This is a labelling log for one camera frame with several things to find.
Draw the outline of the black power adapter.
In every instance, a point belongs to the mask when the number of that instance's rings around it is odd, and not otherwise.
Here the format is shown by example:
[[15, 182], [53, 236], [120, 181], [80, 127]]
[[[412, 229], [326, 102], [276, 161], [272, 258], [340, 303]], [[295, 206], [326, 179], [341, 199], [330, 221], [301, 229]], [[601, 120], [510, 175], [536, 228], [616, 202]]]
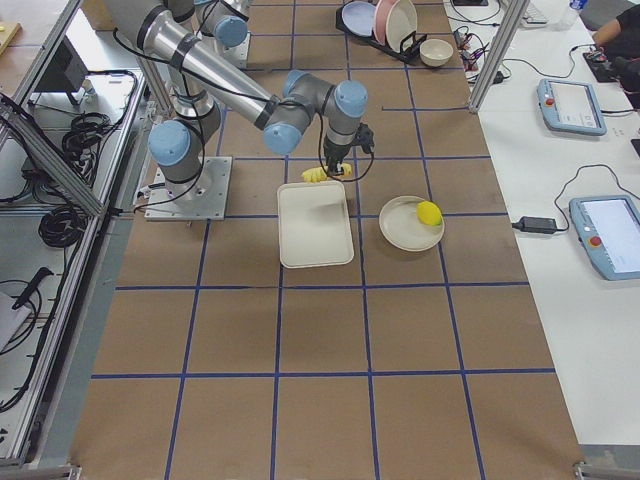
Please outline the black power adapter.
[[551, 235], [558, 231], [556, 220], [547, 217], [522, 216], [512, 223], [512, 227], [524, 233], [535, 234]]

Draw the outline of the white rectangular tray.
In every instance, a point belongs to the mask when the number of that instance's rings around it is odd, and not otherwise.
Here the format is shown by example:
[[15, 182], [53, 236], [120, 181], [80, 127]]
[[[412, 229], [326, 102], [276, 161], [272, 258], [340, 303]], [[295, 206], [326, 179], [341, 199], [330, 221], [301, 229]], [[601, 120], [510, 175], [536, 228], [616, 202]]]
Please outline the white rectangular tray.
[[288, 183], [277, 191], [279, 256], [289, 269], [345, 265], [354, 258], [346, 192], [336, 181]]

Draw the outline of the black dish rack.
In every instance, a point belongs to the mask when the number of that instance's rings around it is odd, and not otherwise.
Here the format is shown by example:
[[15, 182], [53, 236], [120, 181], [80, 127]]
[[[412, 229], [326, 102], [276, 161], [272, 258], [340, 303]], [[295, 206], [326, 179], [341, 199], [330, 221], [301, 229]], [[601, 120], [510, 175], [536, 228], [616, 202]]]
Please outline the black dish rack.
[[428, 39], [418, 32], [411, 1], [348, 2], [336, 11], [335, 27], [403, 63], [416, 59]]

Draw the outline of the cream plate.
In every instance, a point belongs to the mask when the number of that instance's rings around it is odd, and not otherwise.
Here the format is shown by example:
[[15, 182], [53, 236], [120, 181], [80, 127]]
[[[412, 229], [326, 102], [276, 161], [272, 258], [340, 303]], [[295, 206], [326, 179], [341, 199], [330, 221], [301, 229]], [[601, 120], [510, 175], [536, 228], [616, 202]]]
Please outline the cream plate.
[[399, 0], [391, 10], [386, 24], [386, 42], [391, 50], [400, 53], [411, 45], [417, 31], [417, 12], [410, 0]]

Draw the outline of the far teach pendant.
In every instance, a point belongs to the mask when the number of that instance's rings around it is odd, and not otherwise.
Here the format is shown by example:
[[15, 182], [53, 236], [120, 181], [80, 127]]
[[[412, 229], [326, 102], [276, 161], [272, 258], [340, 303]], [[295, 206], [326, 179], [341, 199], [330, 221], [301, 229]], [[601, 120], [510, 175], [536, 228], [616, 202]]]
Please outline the far teach pendant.
[[589, 136], [607, 133], [591, 84], [543, 78], [536, 93], [542, 118], [549, 130]]

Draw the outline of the pink plate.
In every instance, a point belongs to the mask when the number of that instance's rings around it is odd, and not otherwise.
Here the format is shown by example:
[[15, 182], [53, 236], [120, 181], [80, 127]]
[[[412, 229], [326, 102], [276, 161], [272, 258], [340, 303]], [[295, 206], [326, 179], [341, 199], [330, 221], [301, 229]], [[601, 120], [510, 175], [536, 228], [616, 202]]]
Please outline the pink plate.
[[373, 17], [373, 36], [380, 45], [386, 44], [386, 24], [391, 10], [397, 0], [379, 0], [376, 3]]

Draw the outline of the yellow lemon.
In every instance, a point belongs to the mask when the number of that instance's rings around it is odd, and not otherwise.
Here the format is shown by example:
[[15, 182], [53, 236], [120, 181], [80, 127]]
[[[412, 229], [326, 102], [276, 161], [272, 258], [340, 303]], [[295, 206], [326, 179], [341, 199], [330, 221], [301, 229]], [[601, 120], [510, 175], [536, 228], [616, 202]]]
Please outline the yellow lemon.
[[438, 226], [443, 222], [440, 208], [430, 201], [421, 201], [416, 205], [416, 216], [422, 224], [427, 226]]

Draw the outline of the yellow bread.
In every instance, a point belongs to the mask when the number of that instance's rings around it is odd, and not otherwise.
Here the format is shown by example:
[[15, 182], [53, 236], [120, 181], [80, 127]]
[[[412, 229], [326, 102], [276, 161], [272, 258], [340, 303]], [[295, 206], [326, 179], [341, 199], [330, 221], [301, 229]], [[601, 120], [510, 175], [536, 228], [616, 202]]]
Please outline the yellow bread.
[[[352, 174], [352, 170], [353, 170], [352, 165], [350, 163], [347, 163], [347, 164], [348, 164], [348, 174], [345, 175], [345, 176], [351, 175]], [[313, 168], [310, 168], [310, 169], [307, 169], [307, 170], [303, 171], [302, 174], [301, 174], [301, 178], [306, 183], [318, 183], [318, 182], [322, 182], [322, 181], [325, 181], [325, 180], [333, 179], [333, 178], [329, 178], [327, 176], [327, 171], [322, 166], [313, 167]]]

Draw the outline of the blue plate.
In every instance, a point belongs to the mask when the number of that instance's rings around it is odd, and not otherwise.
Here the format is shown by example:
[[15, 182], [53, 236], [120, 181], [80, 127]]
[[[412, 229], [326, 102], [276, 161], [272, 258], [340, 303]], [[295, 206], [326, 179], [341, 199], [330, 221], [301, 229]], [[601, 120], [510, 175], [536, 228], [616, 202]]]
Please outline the blue plate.
[[352, 1], [342, 8], [341, 19], [347, 30], [360, 37], [373, 34], [376, 7], [366, 1]]

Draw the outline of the teach pendant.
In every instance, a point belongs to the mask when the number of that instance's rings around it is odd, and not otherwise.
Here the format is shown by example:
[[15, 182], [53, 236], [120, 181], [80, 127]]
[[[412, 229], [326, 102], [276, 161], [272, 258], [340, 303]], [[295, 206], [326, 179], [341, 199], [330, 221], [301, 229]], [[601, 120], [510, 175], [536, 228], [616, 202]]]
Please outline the teach pendant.
[[543, 78], [536, 93], [542, 118], [549, 130], [589, 136], [607, 133], [591, 84]]
[[639, 278], [639, 211], [630, 196], [574, 198], [569, 213], [579, 242], [604, 279]]

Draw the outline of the cream bowl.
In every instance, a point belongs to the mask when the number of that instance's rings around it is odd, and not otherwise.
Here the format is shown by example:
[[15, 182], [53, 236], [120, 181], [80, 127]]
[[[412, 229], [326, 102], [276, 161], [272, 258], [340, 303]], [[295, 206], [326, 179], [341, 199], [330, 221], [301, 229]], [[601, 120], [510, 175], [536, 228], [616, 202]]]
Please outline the cream bowl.
[[438, 68], [444, 66], [452, 58], [454, 49], [447, 41], [430, 38], [420, 45], [419, 54], [424, 65]]

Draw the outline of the aluminium frame post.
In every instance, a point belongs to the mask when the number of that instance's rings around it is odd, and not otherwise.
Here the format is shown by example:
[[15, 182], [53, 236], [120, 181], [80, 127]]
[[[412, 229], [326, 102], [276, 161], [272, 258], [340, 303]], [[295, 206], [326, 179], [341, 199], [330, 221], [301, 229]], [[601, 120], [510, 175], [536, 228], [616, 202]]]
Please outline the aluminium frame post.
[[468, 109], [470, 113], [479, 112], [481, 105], [494, 83], [499, 66], [511, 44], [513, 37], [521, 22], [529, 2], [526, 0], [511, 1], [500, 21], [500, 26], [491, 41], [488, 56], [486, 57], [479, 76], [471, 91]]

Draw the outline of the near teach pendant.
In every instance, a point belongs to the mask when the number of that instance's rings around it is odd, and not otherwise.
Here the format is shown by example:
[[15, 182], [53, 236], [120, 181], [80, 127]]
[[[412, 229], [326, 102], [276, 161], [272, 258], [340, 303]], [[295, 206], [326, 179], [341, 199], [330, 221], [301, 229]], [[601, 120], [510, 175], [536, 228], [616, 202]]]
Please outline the near teach pendant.
[[639, 211], [630, 196], [574, 198], [569, 213], [579, 242], [604, 279], [639, 278]]

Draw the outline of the white oval dish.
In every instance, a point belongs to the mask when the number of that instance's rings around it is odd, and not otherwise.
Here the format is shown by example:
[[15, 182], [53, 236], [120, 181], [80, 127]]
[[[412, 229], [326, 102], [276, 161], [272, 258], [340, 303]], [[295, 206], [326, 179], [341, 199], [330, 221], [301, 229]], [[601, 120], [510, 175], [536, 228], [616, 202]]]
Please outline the white oval dish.
[[436, 246], [445, 231], [441, 225], [427, 226], [416, 216], [416, 205], [427, 201], [417, 196], [399, 196], [389, 200], [379, 214], [379, 227], [393, 246], [410, 252], [420, 252]]

